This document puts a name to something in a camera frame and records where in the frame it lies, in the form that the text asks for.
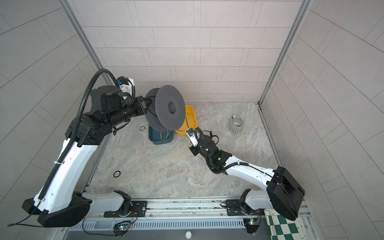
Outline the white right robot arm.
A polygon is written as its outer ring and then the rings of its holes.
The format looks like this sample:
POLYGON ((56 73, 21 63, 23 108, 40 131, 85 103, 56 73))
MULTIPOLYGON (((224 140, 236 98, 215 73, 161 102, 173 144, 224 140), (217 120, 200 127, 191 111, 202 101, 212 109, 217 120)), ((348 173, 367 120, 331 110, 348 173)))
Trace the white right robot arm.
POLYGON ((212 173, 238 177, 260 188, 244 190, 235 210, 253 215, 258 210, 271 209, 288 220, 298 218, 305 191, 286 168, 267 169, 242 161, 220 150, 210 131, 189 128, 186 134, 192 143, 190 151, 194 156, 201 155, 212 173))

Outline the grey perforated cable spool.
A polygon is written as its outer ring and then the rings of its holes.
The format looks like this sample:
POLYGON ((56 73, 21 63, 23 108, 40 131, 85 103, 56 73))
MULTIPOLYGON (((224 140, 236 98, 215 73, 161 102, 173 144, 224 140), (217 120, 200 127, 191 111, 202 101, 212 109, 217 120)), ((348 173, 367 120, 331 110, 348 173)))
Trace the grey perforated cable spool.
POLYGON ((177 88, 164 85, 146 94, 150 100, 145 114, 149 125, 158 132, 179 130, 185 121, 186 107, 183 96, 177 88))

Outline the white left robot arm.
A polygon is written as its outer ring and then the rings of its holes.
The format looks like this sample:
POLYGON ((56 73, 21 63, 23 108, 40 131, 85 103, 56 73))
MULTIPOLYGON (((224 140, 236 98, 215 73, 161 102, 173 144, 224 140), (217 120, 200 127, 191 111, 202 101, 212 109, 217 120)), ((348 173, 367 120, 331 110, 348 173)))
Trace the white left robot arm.
POLYGON ((110 76, 111 72, 101 69, 93 75, 51 173, 39 193, 22 205, 29 216, 38 217, 38 228, 72 227, 87 216, 105 212, 114 217, 135 214, 131 197, 123 191, 91 196, 75 190, 104 137, 116 134, 133 117, 147 111, 146 100, 136 96, 136 87, 130 78, 113 78, 112 85, 95 88, 102 74, 110 76))

